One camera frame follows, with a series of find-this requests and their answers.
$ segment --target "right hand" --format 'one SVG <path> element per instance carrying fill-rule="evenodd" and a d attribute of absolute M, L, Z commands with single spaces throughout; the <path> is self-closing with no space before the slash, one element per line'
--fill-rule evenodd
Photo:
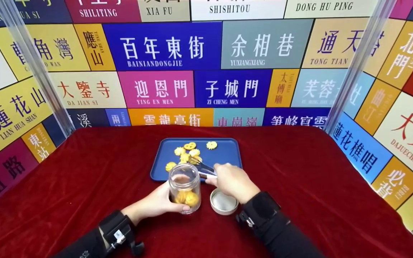
<path fill-rule="evenodd" d="M 209 178 L 205 182 L 214 185 L 225 195 L 236 198 L 240 204 L 247 203 L 261 190 L 250 180 L 246 172 L 230 163 L 215 164 L 218 178 Z"/>

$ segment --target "left hand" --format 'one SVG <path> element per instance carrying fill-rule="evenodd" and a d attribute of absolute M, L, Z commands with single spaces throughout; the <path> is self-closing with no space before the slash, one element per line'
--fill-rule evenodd
<path fill-rule="evenodd" d="M 141 219 L 155 217 L 166 212 L 188 211 L 189 206 L 175 204 L 170 201 L 170 185 L 168 181 L 156 188 L 152 193 L 122 210 L 136 226 Z"/>

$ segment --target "pink sign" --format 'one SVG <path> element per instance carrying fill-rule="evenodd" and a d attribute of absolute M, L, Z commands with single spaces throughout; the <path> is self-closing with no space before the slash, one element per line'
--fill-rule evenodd
<path fill-rule="evenodd" d="M 413 0 L 397 0 L 390 18 L 406 19 L 413 7 Z"/>
<path fill-rule="evenodd" d="M 74 23 L 141 22 L 138 0 L 67 0 Z"/>
<path fill-rule="evenodd" d="M 37 165 L 38 162 L 21 138 L 0 151 L 0 196 Z"/>
<path fill-rule="evenodd" d="M 192 71 L 118 72 L 128 108 L 193 108 Z"/>

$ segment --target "colorful wall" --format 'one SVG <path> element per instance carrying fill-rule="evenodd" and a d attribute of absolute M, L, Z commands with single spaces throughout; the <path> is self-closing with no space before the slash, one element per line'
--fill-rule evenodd
<path fill-rule="evenodd" d="M 76 128 L 323 128 L 377 3 L 14 1 Z M 400 139 L 401 115 L 413 121 L 413 0 L 397 0 L 333 134 L 377 191 L 406 175 L 385 199 L 413 230 L 413 123 Z M 63 141 L 0 16 L 0 196 Z"/>

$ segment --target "gray sign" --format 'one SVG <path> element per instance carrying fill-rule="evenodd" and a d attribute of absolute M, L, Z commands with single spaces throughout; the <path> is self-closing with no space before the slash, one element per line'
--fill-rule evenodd
<path fill-rule="evenodd" d="M 221 69 L 300 68 L 313 19 L 225 21 Z"/>

